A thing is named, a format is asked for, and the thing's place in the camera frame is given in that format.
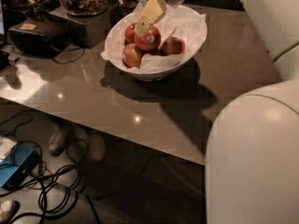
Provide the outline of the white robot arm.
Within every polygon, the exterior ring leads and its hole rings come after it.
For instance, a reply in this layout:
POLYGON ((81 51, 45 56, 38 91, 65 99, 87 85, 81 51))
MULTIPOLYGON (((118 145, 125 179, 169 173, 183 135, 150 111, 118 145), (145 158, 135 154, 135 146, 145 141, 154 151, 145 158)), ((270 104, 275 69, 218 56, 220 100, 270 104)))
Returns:
POLYGON ((206 224, 299 224, 299 0, 240 0, 281 77, 223 108, 206 148, 206 224))

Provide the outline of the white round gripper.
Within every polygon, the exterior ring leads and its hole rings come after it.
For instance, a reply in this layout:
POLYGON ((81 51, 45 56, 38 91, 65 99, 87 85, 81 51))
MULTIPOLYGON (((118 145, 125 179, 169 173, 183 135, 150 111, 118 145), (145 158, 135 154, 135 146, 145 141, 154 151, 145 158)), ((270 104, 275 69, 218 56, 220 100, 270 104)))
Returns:
POLYGON ((185 0, 148 0, 135 26, 135 34, 143 36, 149 29, 159 21, 165 11, 167 4, 181 4, 185 0))

